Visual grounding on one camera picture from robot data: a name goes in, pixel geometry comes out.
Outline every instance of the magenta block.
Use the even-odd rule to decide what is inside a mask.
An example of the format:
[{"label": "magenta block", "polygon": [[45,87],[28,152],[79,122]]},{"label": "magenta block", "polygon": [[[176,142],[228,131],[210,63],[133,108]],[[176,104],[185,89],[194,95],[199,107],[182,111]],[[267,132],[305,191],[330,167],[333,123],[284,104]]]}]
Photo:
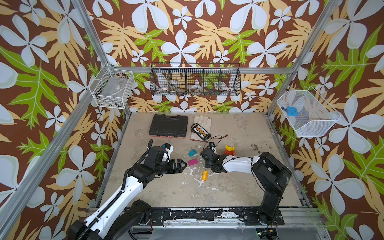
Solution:
[{"label": "magenta block", "polygon": [[199,162],[197,161],[197,159],[193,159],[193,160],[189,160],[188,161],[188,165],[189,166],[192,166],[192,165],[195,165],[195,164],[198,164]]}]

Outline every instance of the wire basket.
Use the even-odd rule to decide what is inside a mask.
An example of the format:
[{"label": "wire basket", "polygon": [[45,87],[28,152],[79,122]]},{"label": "wire basket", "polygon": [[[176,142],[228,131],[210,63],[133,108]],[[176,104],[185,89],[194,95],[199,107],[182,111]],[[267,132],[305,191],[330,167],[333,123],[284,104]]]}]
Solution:
[{"label": "wire basket", "polygon": [[124,109],[132,91],[133,72],[115,68],[102,69],[97,74],[96,88],[92,92],[97,106]]},{"label": "wire basket", "polygon": [[200,63],[200,65],[200,67],[154,67],[151,64],[149,75],[151,94],[193,96],[240,94],[241,75],[238,66],[225,68],[221,64],[214,63]]},{"label": "wire basket", "polygon": [[321,137],[339,120],[341,114],[317,92],[319,100],[310,90],[287,91],[277,100],[280,108],[295,107],[298,115],[289,116],[282,110],[298,137]]}]

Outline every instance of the floral wallpaper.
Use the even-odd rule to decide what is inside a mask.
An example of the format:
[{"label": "floral wallpaper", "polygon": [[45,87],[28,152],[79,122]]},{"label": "floral wallpaper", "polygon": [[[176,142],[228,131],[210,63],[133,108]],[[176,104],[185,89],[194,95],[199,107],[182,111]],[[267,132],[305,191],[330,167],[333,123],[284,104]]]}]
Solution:
[{"label": "floral wallpaper", "polygon": [[[0,0],[0,213],[100,69],[70,0]],[[61,240],[94,205],[124,124],[92,103],[7,239]]]},{"label": "floral wallpaper", "polygon": [[[106,57],[115,66],[184,62],[184,66],[239,63],[241,67],[290,67],[325,4],[318,0],[84,3]],[[162,97],[150,94],[148,74],[135,74],[137,84],[128,103],[132,112],[265,112],[284,77],[243,74],[237,97]]]},{"label": "floral wallpaper", "polygon": [[298,138],[279,108],[270,116],[335,240],[384,238],[383,14],[382,0],[343,1],[290,85],[342,114],[325,136]]}]

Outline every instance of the white mesh basket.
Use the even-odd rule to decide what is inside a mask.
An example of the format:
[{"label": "white mesh basket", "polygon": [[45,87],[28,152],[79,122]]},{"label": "white mesh basket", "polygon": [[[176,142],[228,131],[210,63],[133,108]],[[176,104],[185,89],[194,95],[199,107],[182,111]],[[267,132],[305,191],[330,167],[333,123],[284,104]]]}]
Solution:
[{"label": "white mesh basket", "polygon": [[288,119],[298,137],[321,137],[339,120],[341,114],[336,111],[319,93],[313,95],[310,90],[287,91],[277,100],[280,108],[295,107],[298,116],[288,116]]},{"label": "white mesh basket", "polygon": [[92,92],[97,106],[124,109],[132,91],[133,72],[115,68],[102,69],[96,79],[99,83]]}]

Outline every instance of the blue object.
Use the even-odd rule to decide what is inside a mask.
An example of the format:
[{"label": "blue object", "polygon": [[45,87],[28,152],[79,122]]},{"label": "blue object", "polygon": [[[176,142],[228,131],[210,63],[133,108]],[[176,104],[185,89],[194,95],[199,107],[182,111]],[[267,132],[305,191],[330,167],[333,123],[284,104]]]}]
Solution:
[{"label": "blue object", "polygon": [[190,156],[190,157],[192,157],[193,155],[195,155],[197,153],[197,151],[195,150],[195,149],[192,149],[189,153],[188,153],[188,155]]},{"label": "blue object", "polygon": [[297,117],[299,114],[297,113],[297,109],[295,107],[287,107],[285,109],[288,116]]}]

